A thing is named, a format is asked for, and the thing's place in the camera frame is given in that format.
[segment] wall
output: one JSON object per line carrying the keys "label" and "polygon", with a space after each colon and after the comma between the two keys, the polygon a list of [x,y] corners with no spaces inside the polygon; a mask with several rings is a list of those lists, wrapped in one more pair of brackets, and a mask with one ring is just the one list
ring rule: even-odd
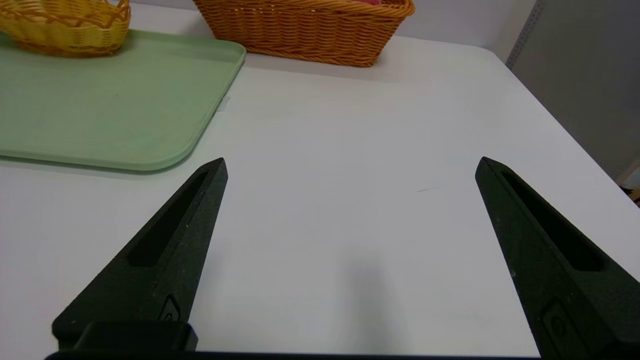
{"label": "wall", "polygon": [[[135,3],[193,9],[192,0],[132,0]],[[504,62],[535,0],[414,0],[416,13],[397,35],[492,50]]]}
{"label": "wall", "polygon": [[638,19],[638,0],[545,1],[512,67],[613,179],[640,159]]}

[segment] white table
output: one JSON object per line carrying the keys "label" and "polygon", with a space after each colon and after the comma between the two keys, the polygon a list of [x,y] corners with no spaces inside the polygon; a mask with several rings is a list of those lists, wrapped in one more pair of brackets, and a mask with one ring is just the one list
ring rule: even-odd
{"label": "white table", "polygon": [[[208,36],[196,12],[133,11],[133,28]],[[535,356],[474,181],[481,156],[640,278],[638,209],[487,50],[394,37],[370,69],[250,54],[227,95],[160,174],[0,161],[2,358],[54,352],[53,319],[221,156],[190,319],[200,350]]]}

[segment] yellow wicker basket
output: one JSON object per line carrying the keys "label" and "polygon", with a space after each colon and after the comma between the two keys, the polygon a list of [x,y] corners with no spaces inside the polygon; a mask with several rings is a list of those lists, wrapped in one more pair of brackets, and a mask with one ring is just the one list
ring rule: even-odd
{"label": "yellow wicker basket", "polygon": [[129,30],[129,0],[0,0],[0,31],[21,48],[85,58],[115,54]]}
{"label": "yellow wicker basket", "polygon": [[370,67],[412,0],[194,0],[216,38],[254,53]]}

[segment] white wall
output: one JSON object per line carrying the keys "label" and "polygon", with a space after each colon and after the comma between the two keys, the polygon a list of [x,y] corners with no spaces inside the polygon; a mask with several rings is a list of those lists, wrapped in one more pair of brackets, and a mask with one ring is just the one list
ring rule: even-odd
{"label": "white wall", "polygon": [[[192,0],[132,0],[193,9]],[[413,0],[416,13],[397,35],[487,48],[506,61],[535,0]]]}

